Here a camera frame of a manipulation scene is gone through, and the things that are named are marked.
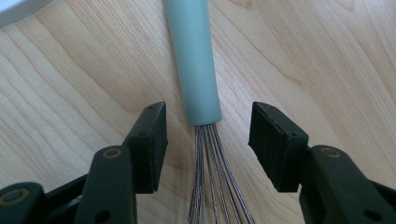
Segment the bolt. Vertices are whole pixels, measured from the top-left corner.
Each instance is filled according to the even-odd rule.
[[[146,135],[147,135],[147,133],[145,133],[145,132],[140,132],[139,133],[139,137],[146,137]]]
[[[117,149],[117,148],[111,148],[105,151],[105,153],[103,153],[103,157],[105,157],[106,159],[113,159],[118,157],[121,154],[121,150]]]
[[[13,189],[0,197],[0,207],[20,203],[29,195],[29,189]]]
[[[332,158],[339,158],[341,154],[334,148],[324,147],[320,150],[323,154]]]

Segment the whisk wire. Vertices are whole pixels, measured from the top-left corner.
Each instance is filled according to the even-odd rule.
[[[197,126],[195,127],[195,132],[195,174],[188,223],[205,223],[204,163],[207,165],[209,174],[208,179],[216,223],[220,221],[217,195],[220,197],[221,208],[227,223],[232,221],[230,211],[233,211],[236,223],[243,223],[239,209],[243,210],[242,214],[245,215],[244,220],[247,223],[254,223],[242,192],[233,176],[227,157],[224,154],[216,125]]]
[[[222,160],[223,160],[223,162],[224,162],[224,164],[226,166],[225,170],[227,171],[228,176],[231,178],[231,182],[233,184],[233,189],[235,190],[237,198],[238,198],[238,201],[239,201],[239,203],[241,204],[241,206],[243,208],[242,210],[245,213],[245,217],[247,219],[247,223],[249,223],[249,224],[250,223],[254,223],[253,216],[251,215],[250,210],[248,209],[248,205],[247,205],[247,203],[245,201],[245,198],[242,195],[242,192],[241,192],[241,190],[240,190],[240,188],[238,186],[238,183],[236,182],[236,179],[233,176],[233,172],[232,172],[231,166],[228,163],[227,157],[224,154],[224,150],[223,150],[223,147],[221,145],[221,141],[219,139],[218,130],[216,129],[215,125],[210,126],[210,128],[211,128],[212,132],[214,133],[214,135],[216,137],[217,143],[219,144],[220,156],[221,156],[221,158],[222,158]]]

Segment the wood grain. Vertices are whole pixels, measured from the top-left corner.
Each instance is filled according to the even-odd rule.
[[[210,0],[223,121],[219,132],[257,223],[304,223],[247,145],[253,101],[277,106],[310,146],[347,152],[396,188],[396,2]],[[140,223],[185,223],[193,175],[163,1],[53,0],[0,28],[0,188],[54,189],[118,145],[141,110],[165,101],[159,192],[138,195]]]

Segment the whisk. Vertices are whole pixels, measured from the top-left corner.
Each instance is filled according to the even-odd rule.
[[[207,2],[164,2],[186,120],[195,127],[195,173],[188,222],[212,223],[215,219],[216,223],[254,223],[216,128],[221,111]],[[208,206],[213,206],[213,212],[205,210]]]

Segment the light wood surface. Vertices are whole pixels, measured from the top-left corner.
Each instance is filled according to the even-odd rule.
[[[257,223],[304,223],[298,194],[277,193],[248,147],[251,104],[277,106],[310,146],[347,152],[396,188],[396,1],[210,0],[233,172]],[[0,188],[55,189],[118,145],[149,104],[167,103],[160,190],[138,195],[140,223],[185,223],[192,185],[187,127],[163,1],[53,0],[0,28]]]

